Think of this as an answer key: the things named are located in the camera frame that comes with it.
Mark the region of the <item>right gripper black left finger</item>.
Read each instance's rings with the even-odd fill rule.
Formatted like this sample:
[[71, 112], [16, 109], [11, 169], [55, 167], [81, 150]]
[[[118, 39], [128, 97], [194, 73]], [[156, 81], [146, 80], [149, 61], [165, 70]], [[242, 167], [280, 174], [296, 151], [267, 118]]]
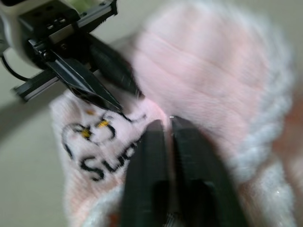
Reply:
[[169, 206], [167, 147], [161, 120], [151, 122], [128, 164], [122, 199], [124, 227], [161, 227]]

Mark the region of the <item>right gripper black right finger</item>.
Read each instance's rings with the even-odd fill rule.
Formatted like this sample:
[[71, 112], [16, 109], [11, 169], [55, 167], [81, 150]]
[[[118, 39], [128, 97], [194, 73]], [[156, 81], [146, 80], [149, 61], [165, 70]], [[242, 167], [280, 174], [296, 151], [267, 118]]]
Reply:
[[247, 220], [213, 144], [188, 120], [171, 118], [177, 195], [187, 227], [245, 227]]

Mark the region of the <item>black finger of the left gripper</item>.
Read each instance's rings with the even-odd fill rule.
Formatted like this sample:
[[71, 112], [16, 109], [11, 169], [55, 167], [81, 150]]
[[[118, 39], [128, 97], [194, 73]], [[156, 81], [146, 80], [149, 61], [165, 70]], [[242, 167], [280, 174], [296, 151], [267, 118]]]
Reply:
[[55, 51], [51, 53], [52, 59], [46, 65], [76, 97], [106, 110], [122, 111], [121, 104], [82, 63]]
[[89, 36], [89, 52], [93, 64], [110, 82], [139, 98], [142, 95], [130, 63], [115, 49], [96, 37]]

